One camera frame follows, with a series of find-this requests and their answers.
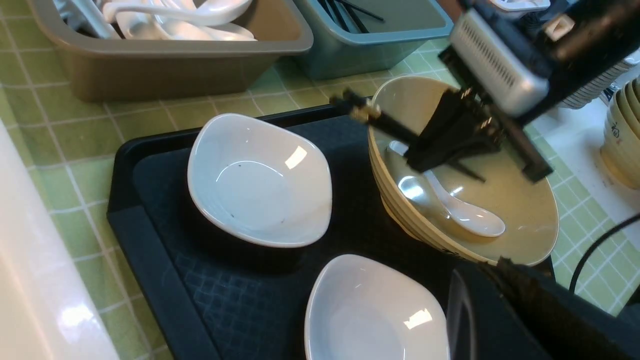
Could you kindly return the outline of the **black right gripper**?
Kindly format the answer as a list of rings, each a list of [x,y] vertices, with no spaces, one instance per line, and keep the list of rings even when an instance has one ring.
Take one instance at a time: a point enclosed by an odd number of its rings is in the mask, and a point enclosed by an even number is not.
[[[637,50],[639,2],[579,0],[564,3],[560,9],[551,6],[542,12],[546,19],[537,26],[526,25],[523,18],[500,14],[486,0],[462,0],[461,7],[461,16],[471,8],[485,17],[498,14],[505,23],[490,20],[491,28],[530,70],[548,76],[548,94],[535,107],[514,117],[498,109],[480,87],[453,50],[450,37],[449,46],[439,54],[455,79],[464,89],[472,89],[493,117],[499,132],[493,152],[501,152],[507,143],[514,150],[514,161],[521,164],[523,176],[531,183],[540,182],[554,169],[524,127]]]

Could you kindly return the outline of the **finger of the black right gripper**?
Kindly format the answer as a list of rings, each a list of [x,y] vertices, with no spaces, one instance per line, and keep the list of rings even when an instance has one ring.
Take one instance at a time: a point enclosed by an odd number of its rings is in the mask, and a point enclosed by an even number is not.
[[[493,153],[492,119],[473,89],[447,89],[422,132],[406,153],[418,173]]]

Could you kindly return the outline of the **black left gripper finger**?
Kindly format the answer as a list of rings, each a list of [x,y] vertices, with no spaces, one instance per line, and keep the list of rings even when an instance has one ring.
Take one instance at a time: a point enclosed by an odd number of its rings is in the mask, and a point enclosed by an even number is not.
[[[452,360],[637,360],[639,329],[534,268],[500,259],[453,270],[446,306]]]

